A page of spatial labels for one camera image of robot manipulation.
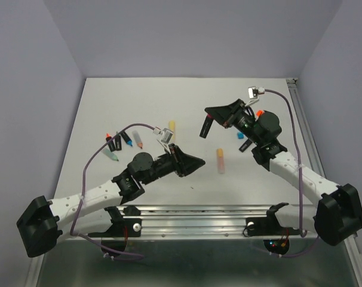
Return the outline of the grey highlighter orange cap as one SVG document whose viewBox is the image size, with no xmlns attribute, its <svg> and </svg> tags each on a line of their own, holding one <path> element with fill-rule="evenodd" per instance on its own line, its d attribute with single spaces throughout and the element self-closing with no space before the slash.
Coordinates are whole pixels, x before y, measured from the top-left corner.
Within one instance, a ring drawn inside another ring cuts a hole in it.
<svg viewBox="0 0 362 287">
<path fill-rule="evenodd" d="M 139 135 L 139 132 L 134 130 L 132 131 L 132 135 L 133 135 L 133 138 L 134 138 L 134 141 L 136 143 L 136 145 L 140 148 L 140 149 L 143 149 L 143 142 L 141 140 L 141 137 Z"/>
</svg>

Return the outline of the black highlighter green cap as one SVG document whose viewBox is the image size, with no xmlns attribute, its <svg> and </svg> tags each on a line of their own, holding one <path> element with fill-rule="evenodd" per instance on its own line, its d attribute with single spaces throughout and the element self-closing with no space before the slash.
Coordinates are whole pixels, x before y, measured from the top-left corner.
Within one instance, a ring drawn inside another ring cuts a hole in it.
<svg viewBox="0 0 362 287">
<path fill-rule="evenodd" d="M 116 136 L 115 136 L 115 148 L 116 148 L 117 151 L 121 151 L 121 150 L 122 150 L 121 135 L 119 134 L 119 132 L 116 132 Z"/>
</svg>

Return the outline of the black highlighter blue cap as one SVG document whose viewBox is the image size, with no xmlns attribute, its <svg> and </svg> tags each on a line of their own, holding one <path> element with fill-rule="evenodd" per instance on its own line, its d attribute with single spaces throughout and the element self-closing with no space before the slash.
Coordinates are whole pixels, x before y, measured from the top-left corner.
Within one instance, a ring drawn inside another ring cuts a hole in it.
<svg viewBox="0 0 362 287">
<path fill-rule="evenodd" d="M 121 131 L 119 135 L 122 137 L 122 139 L 124 140 L 124 142 L 125 142 L 127 145 L 129 145 L 130 147 L 133 147 L 132 140 L 131 140 L 131 138 L 129 137 L 129 135 L 127 134 L 127 132 Z"/>
</svg>

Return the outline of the pastel green highlighter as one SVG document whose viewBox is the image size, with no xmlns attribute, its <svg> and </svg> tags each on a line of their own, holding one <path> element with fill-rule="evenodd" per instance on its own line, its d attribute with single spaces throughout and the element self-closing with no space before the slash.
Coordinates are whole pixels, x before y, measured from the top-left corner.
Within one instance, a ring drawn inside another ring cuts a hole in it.
<svg viewBox="0 0 362 287">
<path fill-rule="evenodd" d="M 115 153 L 113 153 L 112 151 L 110 151 L 109 149 L 106 149 L 106 148 L 103 149 L 102 153 L 113 161 L 119 161 L 117 155 Z"/>
</svg>

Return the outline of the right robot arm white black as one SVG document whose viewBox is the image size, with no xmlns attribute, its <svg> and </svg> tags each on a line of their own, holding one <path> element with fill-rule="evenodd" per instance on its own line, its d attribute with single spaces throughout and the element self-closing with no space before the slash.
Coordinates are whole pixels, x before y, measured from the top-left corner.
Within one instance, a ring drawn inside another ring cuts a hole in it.
<svg viewBox="0 0 362 287">
<path fill-rule="evenodd" d="M 248 227 L 248 235 L 279 235 L 291 228 L 316 233 L 328 245 L 336 246 L 362 229 L 357 189 L 351 184 L 332 182 L 294 158 L 277 139 L 282 128 L 273 112 L 248 111 L 240 99 L 226 106 L 205 108 L 207 121 L 243 133 L 255 145 L 251 152 L 256 163 L 295 187 L 312 204 L 307 209 L 288 203 L 273 205 L 264 218 Z"/>
</svg>

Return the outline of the orange pen cap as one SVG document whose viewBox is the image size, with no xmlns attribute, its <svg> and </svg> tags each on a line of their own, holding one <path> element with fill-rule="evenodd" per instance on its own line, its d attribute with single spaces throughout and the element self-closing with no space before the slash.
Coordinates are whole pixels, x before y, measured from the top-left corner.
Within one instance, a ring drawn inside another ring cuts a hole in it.
<svg viewBox="0 0 362 287">
<path fill-rule="evenodd" d="M 256 115 L 257 115 L 258 117 L 260 117 L 263 113 L 264 113 L 263 110 L 259 110 L 259 111 L 257 111 Z"/>
</svg>

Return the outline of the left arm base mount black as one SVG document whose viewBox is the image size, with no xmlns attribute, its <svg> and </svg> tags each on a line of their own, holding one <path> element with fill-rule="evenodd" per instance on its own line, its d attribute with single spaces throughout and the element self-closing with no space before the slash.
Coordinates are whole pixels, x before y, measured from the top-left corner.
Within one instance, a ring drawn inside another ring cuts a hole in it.
<svg viewBox="0 0 362 287">
<path fill-rule="evenodd" d="M 106 219 L 102 223 L 106 224 L 106 228 L 101 231 L 93 230 L 87 235 L 91 238 L 102 237 L 140 237 L 142 229 L 141 211 L 133 206 L 125 206 L 122 212 L 116 207 L 106 207 L 102 210 L 102 215 Z"/>
</svg>

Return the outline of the black highlighter orange tip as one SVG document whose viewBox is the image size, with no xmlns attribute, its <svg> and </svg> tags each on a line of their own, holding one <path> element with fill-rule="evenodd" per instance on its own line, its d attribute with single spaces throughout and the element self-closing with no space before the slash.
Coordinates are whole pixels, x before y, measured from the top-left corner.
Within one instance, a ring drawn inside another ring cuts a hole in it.
<svg viewBox="0 0 362 287">
<path fill-rule="evenodd" d="M 115 145 L 115 142 L 114 142 L 115 137 L 107 133 L 105 139 L 106 139 L 107 146 L 109 147 L 109 150 L 111 152 L 116 151 L 116 145 Z"/>
</svg>

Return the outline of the black highlighter purple cap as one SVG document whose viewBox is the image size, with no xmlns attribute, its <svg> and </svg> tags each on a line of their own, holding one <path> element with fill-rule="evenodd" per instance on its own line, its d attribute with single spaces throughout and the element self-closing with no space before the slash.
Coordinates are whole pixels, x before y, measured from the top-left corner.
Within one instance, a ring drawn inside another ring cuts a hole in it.
<svg viewBox="0 0 362 287">
<path fill-rule="evenodd" d="M 239 147 L 239 151 L 240 152 L 244 152 L 246 149 L 248 149 L 251 146 L 252 142 L 251 141 L 245 141 L 240 147 Z"/>
</svg>

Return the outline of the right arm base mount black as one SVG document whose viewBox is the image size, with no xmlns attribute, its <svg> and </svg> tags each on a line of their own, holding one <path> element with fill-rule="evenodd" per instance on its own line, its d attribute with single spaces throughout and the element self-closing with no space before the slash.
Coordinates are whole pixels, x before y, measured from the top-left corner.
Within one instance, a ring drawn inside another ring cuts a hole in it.
<svg viewBox="0 0 362 287">
<path fill-rule="evenodd" d="M 282 227 L 276 219 L 267 217 L 250 217 L 246 219 L 246 226 L 243 230 L 245 237 L 255 236 L 298 236 L 299 230 L 291 227 Z"/>
</svg>

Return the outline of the black highlighter pink cap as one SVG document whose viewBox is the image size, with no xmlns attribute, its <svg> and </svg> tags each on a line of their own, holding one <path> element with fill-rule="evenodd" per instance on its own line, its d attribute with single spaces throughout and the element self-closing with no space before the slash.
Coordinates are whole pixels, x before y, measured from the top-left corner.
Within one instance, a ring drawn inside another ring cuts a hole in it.
<svg viewBox="0 0 362 287">
<path fill-rule="evenodd" d="M 207 114 L 205 117 L 205 120 L 203 122 L 201 131 L 200 131 L 200 137 L 201 138 L 206 138 L 210 129 L 211 129 L 211 125 L 213 124 L 214 119 L 211 117 L 210 114 Z"/>
</svg>

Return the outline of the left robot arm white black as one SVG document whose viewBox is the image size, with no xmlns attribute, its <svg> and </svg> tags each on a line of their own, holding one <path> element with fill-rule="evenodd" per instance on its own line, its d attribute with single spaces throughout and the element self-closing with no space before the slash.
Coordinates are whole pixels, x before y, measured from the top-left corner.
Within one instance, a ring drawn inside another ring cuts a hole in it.
<svg viewBox="0 0 362 287">
<path fill-rule="evenodd" d="M 171 173 L 183 178 L 203 165 L 202 158 L 186 154 L 172 143 L 158 158 L 147 152 L 136 154 L 120 175 L 98 187 L 60 199 L 33 199 L 16 222 L 27 256 L 46 254 L 67 237 L 83 237 L 84 233 L 71 227 L 80 217 L 133 201 L 145 192 L 144 185 Z"/>
</svg>

